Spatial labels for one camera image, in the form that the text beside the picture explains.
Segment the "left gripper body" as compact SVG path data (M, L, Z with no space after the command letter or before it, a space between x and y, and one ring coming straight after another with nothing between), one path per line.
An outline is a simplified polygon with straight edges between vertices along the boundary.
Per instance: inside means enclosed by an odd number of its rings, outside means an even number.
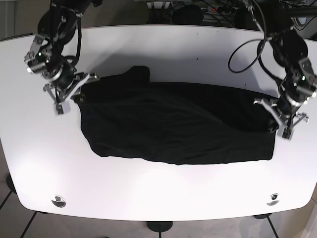
M279 98L255 98L254 104L261 105L268 112L269 131L293 131L300 121L309 120L308 115L299 113L298 109L317 95L317 83L279 81L277 86Z

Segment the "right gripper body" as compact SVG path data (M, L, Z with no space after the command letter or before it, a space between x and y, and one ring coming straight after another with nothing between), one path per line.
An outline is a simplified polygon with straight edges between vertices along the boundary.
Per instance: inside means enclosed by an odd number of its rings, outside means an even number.
M68 101L81 92L81 87L86 83L92 83L99 80L95 73L76 72L70 62L55 60L50 62L46 58L35 58L27 60L27 70L33 74L39 74L47 84L43 91L47 92L56 106Z

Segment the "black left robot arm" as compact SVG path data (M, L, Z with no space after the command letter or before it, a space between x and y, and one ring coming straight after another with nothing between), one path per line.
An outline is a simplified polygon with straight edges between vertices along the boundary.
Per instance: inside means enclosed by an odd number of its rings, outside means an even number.
M308 47L298 35L293 21L277 0L246 0L244 4L252 19L264 33L258 44L260 56L266 42L271 44L275 61L285 69L283 79L273 75L259 60L261 68L278 86L280 97L276 100L256 99L275 119L280 136L288 138L296 122L308 120L298 109L317 94L317 76L308 58Z

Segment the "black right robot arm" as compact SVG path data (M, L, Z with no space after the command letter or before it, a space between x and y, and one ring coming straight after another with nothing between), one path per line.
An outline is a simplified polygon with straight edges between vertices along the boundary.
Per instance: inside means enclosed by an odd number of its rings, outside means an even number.
M38 33L24 58L27 71L41 75L48 83L43 90L52 97L56 109L78 94L96 74L78 73L82 28L81 18L89 5L98 7L101 0L52 0L38 24Z

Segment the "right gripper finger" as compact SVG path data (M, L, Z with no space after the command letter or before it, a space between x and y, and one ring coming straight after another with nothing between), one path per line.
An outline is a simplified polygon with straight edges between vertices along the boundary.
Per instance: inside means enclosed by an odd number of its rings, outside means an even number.
M86 95L84 93L76 94L71 97L74 102L86 102Z

